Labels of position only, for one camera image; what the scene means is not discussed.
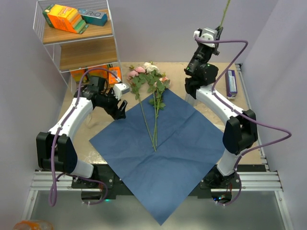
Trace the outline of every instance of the teal box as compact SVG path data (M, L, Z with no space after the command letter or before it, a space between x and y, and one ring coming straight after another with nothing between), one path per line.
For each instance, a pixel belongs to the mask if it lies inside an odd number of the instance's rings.
M79 14L81 14L83 20L86 23L92 25L104 26L107 22L107 14L100 11L92 11L85 9L78 9Z

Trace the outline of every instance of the blue cloth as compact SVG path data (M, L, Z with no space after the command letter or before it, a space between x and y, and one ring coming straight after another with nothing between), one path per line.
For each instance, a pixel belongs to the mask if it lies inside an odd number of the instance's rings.
M170 90L158 116L158 148L154 151L140 104L126 112L90 142L136 198L162 225L221 158L223 133ZM154 132L152 95L143 100Z

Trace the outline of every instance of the gray wall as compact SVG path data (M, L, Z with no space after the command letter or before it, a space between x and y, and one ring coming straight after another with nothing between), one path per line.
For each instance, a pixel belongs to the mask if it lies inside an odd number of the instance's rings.
M35 0L0 1L0 225L20 220L34 169L35 138L54 124L64 81L32 29Z
M291 139L265 148L278 170L296 230L307 226L307 4L279 0L243 63L249 98L258 120L292 131ZM262 142L283 136L260 128Z
M263 29L278 0L233 0L222 39L246 39L250 46ZM122 61L190 61L197 28L216 28L227 0L109 0ZM242 45L220 45L212 61L230 61Z

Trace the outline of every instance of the floor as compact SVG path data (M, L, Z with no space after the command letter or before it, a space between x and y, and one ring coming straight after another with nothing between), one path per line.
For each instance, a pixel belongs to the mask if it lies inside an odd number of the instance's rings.
M135 67L141 66L143 63L140 62L123 62L122 63L122 72L124 76L124 81L126 80L127 73L129 72L129 66L134 65ZM155 62L154 63L161 72L166 72L167 77L171 80L171 87L170 90L177 94L182 99L185 98L186 92L184 88L184 80L186 78L185 72L183 69L188 65L188 63L184 62L176 62L176 63L169 63L169 62ZM219 68L219 72L222 72L228 63L212 63ZM233 65L231 69L236 71L236 67ZM236 96L235 100L232 102L243 108L248 109L243 90L241 87L241 82L238 78L238 73L236 72L237 76L237 88L238 88L238 95ZM225 96L226 89L225 89L225 79L221 78L221 80L217 83L216 89ZM142 87L140 89L141 98L145 98L149 95L147 93L147 88ZM133 106L137 104L135 100L135 95L132 93L127 93L123 95L122 99L128 102L126 110L129 110ZM72 93L70 89L67 90L61 113L59 118L65 113L65 111L69 108L72 101ZM208 118L213 124L215 124L219 129L223 130L224 125L222 121L203 103L197 103L195 108L200 111L206 118ZM95 163L95 164L102 164L106 163L101 155L96 151L96 149L91 145L89 140L94 137L98 132L104 129L113 121L112 117L106 114L106 112L102 108L95 108L90 115L85 119L85 121L81 124L79 130L77 131L75 138L73 140L74 147L78 154L79 159L88 162L88 163ZM251 153L244 156L241 160L240 164L261 164L260 152L258 150L252 151Z

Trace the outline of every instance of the wooden shelf board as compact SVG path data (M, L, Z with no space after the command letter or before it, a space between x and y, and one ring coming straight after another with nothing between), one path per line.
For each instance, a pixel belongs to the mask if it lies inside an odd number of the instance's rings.
M117 62L114 37L98 38L62 45L61 71Z
M83 34L74 34L71 32L54 29L49 27L46 22L43 36L43 44L46 45L112 35L112 25L109 17L109 11L107 9L101 11L107 13L107 23L104 26L88 24L89 26Z

